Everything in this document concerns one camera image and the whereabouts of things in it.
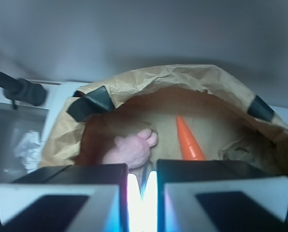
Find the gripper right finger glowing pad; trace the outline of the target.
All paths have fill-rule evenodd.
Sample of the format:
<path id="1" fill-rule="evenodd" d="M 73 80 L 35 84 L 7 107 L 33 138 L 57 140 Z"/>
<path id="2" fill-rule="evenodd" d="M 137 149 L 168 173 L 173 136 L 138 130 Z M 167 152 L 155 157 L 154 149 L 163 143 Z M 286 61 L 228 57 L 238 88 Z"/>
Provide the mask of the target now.
<path id="1" fill-rule="evenodd" d="M 286 232 L 288 176 L 243 161 L 160 159 L 159 232 Z"/>

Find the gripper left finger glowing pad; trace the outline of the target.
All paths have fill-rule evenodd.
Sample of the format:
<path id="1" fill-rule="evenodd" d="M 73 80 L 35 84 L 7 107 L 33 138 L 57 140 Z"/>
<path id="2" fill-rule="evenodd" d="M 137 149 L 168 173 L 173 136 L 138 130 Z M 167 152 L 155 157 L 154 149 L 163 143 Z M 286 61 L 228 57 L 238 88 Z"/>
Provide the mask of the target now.
<path id="1" fill-rule="evenodd" d="M 3 232 L 141 232 L 125 164 L 43 167 L 0 183 Z"/>

